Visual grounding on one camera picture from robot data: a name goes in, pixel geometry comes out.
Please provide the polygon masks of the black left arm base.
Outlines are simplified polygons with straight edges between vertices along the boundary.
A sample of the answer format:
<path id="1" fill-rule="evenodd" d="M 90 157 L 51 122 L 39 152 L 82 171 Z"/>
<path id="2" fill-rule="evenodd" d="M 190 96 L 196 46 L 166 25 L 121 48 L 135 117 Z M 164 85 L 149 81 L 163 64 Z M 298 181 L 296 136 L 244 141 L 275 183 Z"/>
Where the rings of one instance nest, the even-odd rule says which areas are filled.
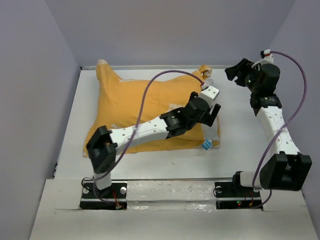
<path id="1" fill-rule="evenodd" d="M 119 211 L 127 209 L 127 181 L 113 181 L 111 186 L 99 190 L 94 181 L 85 177 L 81 181 L 82 192 L 79 208 L 82 210 Z"/>

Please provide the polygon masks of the yellow pillowcase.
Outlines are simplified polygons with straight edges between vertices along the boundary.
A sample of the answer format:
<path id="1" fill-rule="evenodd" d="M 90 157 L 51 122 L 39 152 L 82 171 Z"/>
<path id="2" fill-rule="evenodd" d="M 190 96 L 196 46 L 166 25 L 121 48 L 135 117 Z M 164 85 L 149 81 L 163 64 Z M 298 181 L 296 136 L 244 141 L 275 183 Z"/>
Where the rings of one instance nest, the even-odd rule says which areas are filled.
<path id="1" fill-rule="evenodd" d="M 192 92 L 200 92 L 200 82 L 210 79 L 212 68 L 200 66 L 192 75 L 182 74 L 166 81 L 153 81 L 145 101 L 142 97 L 148 80 L 123 79 L 104 60 L 96 65 L 99 82 L 99 96 L 95 121 L 88 131 L 86 142 L 97 128 L 122 129 L 136 124 L 142 111 L 141 123 L 150 121 L 173 109 L 184 107 Z M 201 148 L 204 142 L 202 126 L 198 123 L 185 134 L 165 140 L 156 140 L 137 146 L 130 146 L 128 154 L 153 151 L 174 151 Z"/>

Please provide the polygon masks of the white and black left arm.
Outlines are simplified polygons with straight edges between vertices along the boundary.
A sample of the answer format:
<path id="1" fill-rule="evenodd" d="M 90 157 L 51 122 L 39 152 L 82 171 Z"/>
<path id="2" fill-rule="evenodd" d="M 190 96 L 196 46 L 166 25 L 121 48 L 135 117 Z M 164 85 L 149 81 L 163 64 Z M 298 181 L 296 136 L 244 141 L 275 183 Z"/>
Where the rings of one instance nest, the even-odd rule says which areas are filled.
<path id="1" fill-rule="evenodd" d="M 116 155 L 123 156 L 129 147 L 184 135 L 197 124 L 211 127 L 221 108 L 215 103 L 218 95 L 219 90 L 209 86 L 200 93 L 192 92 L 184 107 L 147 122 L 110 130 L 106 126 L 99 127 L 86 144 L 93 168 L 93 192 L 100 198 L 110 194 Z"/>

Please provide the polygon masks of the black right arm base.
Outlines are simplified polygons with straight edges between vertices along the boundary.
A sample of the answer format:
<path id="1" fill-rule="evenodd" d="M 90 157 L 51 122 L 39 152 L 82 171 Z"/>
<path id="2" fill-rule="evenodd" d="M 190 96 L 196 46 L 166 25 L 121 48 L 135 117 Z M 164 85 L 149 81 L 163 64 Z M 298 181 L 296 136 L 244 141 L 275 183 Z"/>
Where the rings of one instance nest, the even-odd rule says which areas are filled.
<path id="1" fill-rule="evenodd" d="M 240 184 L 240 171 L 237 171 L 232 180 L 217 181 L 212 191 L 216 198 L 215 207 L 217 210 L 239 210 L 239 209 L 262 209 L 261 195 L 254 192 L 252 187 L 245 187 Z"/>

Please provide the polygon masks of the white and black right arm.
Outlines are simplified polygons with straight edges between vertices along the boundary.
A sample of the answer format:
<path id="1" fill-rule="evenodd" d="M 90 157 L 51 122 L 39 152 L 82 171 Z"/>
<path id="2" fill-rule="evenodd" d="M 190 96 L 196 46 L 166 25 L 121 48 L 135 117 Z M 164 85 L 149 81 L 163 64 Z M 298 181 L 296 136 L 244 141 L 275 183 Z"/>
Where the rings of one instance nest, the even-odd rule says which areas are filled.
<path id="1" fill-rule="evenodd" d="M 255 171 L 238 171 L 233 175 L 230 190 L 242 196 L 249 188 L 300 191 L 312 166 L 311 157 L 295 145 L 284 120 L 282 103 L 275 90 L 280 69 L 264 58 L 254 63 L 243 58 L 225 69 L 227 79 L 250 90 L 250 106 L 262 125 L 269 142 Z"/>

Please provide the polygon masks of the white pillow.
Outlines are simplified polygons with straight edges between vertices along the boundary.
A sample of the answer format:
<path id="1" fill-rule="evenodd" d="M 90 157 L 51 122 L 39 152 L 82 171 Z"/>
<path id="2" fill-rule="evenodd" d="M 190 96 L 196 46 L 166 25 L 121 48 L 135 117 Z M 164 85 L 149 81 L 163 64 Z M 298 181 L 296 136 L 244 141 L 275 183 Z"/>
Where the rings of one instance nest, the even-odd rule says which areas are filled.
<path id="1" fill-rule="evenodd" d="M 204 84 L 201 86 L 201 90 L 205 89 L 208 86 L 214 87 L 213 83 L 214 82 L 212 79 L 206 80 Z M 215 119 L 212 126 L 201 124 L 201 128 L 203 131 L 203 138 L 204 138 L 204 142 L 202 143 L 201 147 L 205 150 L 209 150 L 211 148 L 218 148 L 220 146 L 220 135 L 218 134 L 218 130 L 219 130 L 218 117 Z"/>

